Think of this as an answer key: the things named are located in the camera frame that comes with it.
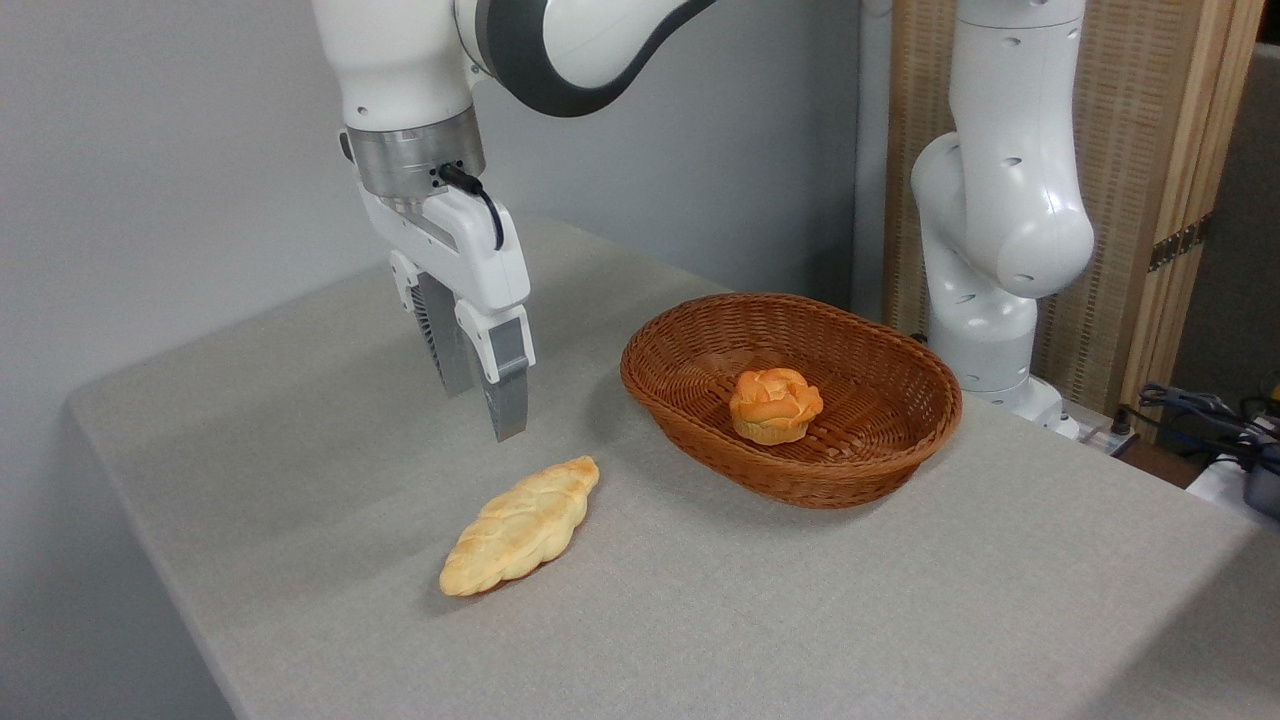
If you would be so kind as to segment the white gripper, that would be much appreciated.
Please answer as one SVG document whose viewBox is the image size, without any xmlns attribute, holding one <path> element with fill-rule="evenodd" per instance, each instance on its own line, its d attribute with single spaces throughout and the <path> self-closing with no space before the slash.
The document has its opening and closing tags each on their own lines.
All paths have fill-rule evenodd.
<svg viewBox="0 0 1280 720">
<path fill-rule="evenodd" d="M 531 290 L 529 270 L 508 211 L 458 190 L 413 202 L 358 195 L 390 245 L 399 300 L 417 322 L 445 395 L 474 387 L 468 341 L 495 439 L 524 432 L 536 356 L 521 305 Z M 468 304 L 454 306 L 454 296 Z"/>
</svg>

